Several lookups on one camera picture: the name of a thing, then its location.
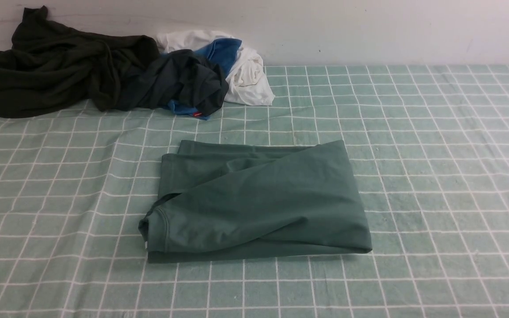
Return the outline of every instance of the dark green clothing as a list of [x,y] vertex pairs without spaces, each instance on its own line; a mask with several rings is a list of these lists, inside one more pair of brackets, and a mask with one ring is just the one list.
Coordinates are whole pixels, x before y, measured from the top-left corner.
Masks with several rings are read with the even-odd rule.
[[139,223],[149,262],[368,253],[343,141],[253,147],[182,141],[162,156],[159,200]]
[[0,117],[48,114],[84,98],[111,109],[129,68],[144,70],[160,56],[148,36],[81,32],[47,16],[45,6],[24,8],[12,49],[0,52]]

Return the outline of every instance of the folded green shirt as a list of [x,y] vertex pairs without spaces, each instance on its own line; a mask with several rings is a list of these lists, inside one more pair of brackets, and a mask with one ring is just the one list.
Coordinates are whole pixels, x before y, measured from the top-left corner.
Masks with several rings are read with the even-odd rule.
[[368,253],[370,231],[343,141],[255,147],[184,140],[162,156],[139,223],[149,262]]

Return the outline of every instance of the green plaid sheet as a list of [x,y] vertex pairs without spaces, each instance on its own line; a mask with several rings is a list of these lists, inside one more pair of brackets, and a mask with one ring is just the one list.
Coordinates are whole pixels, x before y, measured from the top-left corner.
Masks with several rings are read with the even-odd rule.
[[[209,121],[91,102],[0,118],[0,318],[509,318],[509,66],[267,67]],[[369,255],[147,264],[182,139],[343,139]]]

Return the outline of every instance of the checkered bed sheet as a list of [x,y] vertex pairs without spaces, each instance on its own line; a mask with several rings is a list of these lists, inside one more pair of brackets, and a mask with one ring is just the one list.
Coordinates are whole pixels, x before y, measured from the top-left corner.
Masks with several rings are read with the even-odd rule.
[[[509,66],[266,72],[272,107],[210,121],[0,118],[0,318],[509,318]],[[373,252],[146,264],[137,222],[182,139],[343,139]]]

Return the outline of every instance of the blue fabric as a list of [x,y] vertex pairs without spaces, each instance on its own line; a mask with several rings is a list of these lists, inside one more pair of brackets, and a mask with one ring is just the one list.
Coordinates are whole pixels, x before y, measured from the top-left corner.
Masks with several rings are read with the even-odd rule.
[[212,63],[219,64],[227,77],[237,60],[237,51],[242,43],[238,38],[218,38],[195,53],[205,56]]
[[[242,43],[238,38],[218,38],[194,53],[206,57],[210,62],[218,64],[223,70],[225,77],[227,77],[237,60],[237,51]],[[195,107],[182,105],[175,100],[171,100],[168,102],[168,105],[162,108],[171,110],[176,115],[190,115],[204,121],[209,119],[209,116],[199,115],[200,113]]]

